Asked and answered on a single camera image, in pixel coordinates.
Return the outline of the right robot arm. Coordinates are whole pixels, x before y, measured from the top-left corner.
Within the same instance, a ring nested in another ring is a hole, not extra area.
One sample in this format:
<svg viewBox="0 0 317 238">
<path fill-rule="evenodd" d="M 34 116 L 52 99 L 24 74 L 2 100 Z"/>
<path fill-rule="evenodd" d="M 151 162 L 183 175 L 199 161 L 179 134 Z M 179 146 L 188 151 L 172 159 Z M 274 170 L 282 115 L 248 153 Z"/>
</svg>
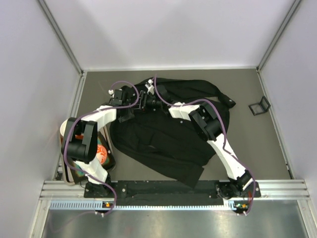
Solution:
<svg viewBox="0 0 317 238">
<path fill-rule="evenodd" d="M 167 105 L 172 118 L 191 121 L 198 136 L 214 149 L 223 163 L 234 196 L 247 193 L 250 197 L 255 196 L 254 176 L 236 157 L 228 142 L 224 122 L 213 103 L 205 99 L 190 103 L 169 103 L 158 92 L 141 91 L 137 94 L 136 105 L 142 110 Z"/>
</svg>

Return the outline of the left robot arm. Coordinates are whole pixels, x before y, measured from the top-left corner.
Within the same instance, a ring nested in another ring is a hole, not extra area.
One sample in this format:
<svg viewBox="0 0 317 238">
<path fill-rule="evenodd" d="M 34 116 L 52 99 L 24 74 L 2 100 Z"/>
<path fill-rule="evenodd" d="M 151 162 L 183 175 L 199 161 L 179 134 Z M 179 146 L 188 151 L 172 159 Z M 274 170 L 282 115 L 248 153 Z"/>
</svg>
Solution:
<svg viewBox="0 0 317 238">
<path fill-rule="evenodd" d="M 110 89 L 109 103 L 80 117 L 69 118 L 60 127 L 63 136 L 61 153 L 64 163 L 71 170 L 83 173 L 88 178 L 88 182 L 98 188 L 114 191 L 107 170 L 97 158 L 98 132 L 118 119 L 122 110 L 131 109 L 138 103 L 140 93 L 134 85 L 132 90 L 133 95 L 136 96 L 133 102 L 126 96 L 126 91 Z"/>
</svg>

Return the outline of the black button shirt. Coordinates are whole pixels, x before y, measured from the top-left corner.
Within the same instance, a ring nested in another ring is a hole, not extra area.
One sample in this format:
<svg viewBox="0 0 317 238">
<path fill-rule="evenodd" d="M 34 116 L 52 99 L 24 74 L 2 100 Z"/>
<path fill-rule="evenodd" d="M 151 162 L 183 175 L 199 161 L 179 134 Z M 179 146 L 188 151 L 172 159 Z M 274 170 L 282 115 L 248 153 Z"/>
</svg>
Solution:
<svg viewBox="0 0 317 238">
<path fill-rule="evenodd" d="M 214 84 L 205 80 L 157 78 L 171 100 L 189 103 L 216 97 L 212 103 L 225 128 L 229 127 L 230 108 L 236 103 Z M 214 149 L 195 132 L 190 121 L 173 119 L 163 109 L 136 111 L 125 122 L 118 120 L 109 127 L 113 146 L 150 169 L 194 188 L 204 166 L 215 155 Z"/>
</svg>

